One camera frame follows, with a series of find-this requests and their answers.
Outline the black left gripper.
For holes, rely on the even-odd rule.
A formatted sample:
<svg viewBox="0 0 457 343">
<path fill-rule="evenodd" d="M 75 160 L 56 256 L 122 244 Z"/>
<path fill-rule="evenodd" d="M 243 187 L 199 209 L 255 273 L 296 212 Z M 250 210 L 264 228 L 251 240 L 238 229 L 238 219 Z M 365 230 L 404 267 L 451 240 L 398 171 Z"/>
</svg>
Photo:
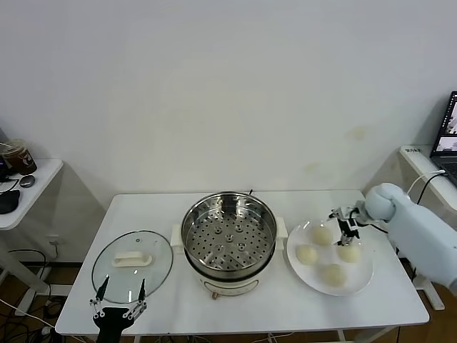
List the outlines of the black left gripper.
<svg viewBox="0 0 457 343">
<path fill-rule="evenodd" d="M 138 299 L 134 305 L 128 308 L 104 307 L 101 303 L 104 300 L 106 288 L 109 283 L 109 275 L 106 275 L 102 285 L 96 290 L 94 299 L 89 300 L 93 310 L 94 324 L 99 328 L 96 343 L 119 343 L 122 332 L 131 327 L 146 310 L 146 288 L 145 279 L 142 279 Z"/>
</svg>

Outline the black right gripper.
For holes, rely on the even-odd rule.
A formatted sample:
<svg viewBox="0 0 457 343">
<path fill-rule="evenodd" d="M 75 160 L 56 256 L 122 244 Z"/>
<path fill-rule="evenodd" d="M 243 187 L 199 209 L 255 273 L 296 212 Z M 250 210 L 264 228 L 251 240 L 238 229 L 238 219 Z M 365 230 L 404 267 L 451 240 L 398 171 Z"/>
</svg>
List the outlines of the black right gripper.
<svg viewBox="0 0 457 343">
<path fill-rule="evenodd" d="M 358 228 L 368 225 L 364 202 L 356 202 L 354 205 L 345 206 L 343 209 L 340 207 L 332 209 L 328 215 L 328 221 L 335 221 L 340 230 L 341 236 L 336 245 L 348 245 L 348 235 L 351 238 L 360 239 Z"/>
</svg>

